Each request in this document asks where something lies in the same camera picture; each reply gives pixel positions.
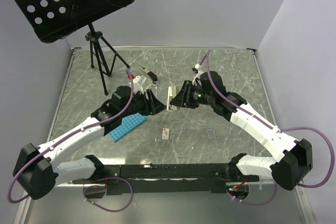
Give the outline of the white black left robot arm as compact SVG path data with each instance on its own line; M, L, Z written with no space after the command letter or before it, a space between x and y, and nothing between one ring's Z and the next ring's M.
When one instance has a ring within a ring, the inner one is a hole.
M19 153L14 171L18 182L33 200L46 196L55 186L76 179L98 183L104 176L104 165L93 155L74 162L65 159L94 140L119 127L123 118L133 114L156 115L165 110L165 104L152 90L133 91L119 86L102 106L82 123L62 136L35 147L25 145Z

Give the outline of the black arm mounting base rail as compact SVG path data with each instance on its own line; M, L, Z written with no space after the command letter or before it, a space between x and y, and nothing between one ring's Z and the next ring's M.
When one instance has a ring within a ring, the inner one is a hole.
M243 175L228 163L106 165L93 178L76 179L73 184L107 185L107 195L128 193L175 193L210 191L226 193L227 186L241 182L258 182L256 175Z

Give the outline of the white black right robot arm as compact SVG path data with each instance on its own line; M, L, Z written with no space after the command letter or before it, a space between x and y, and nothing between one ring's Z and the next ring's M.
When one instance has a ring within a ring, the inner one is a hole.
M184 81L169 104L195 109L209 105L213 111L247 132L270 154L269 157L239 154L232 158L229 175L241 181L248 175L272 178L280 187L293 190L312 169L312 145L281 132L265 120L239 94L228 92L220 75L211 71L200 75L200 85Z

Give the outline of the beige black large stapler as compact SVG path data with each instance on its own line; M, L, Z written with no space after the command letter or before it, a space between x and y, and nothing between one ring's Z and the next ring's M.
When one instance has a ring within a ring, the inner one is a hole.
M153 86L159 84L157 75L144 66L139 66L139 71L148 79L149 83Z

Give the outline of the pale green small stapler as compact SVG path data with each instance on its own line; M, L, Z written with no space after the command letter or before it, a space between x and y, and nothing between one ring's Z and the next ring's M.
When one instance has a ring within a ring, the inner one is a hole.
M172 101L172 99L174 97L176 97L176 95L179 92L179 88L178 86L169 86L168 87L168 92L167 92L167 105L166 105L166 110L169 112L178 112L180 110L180 107L171 105L170 102Z

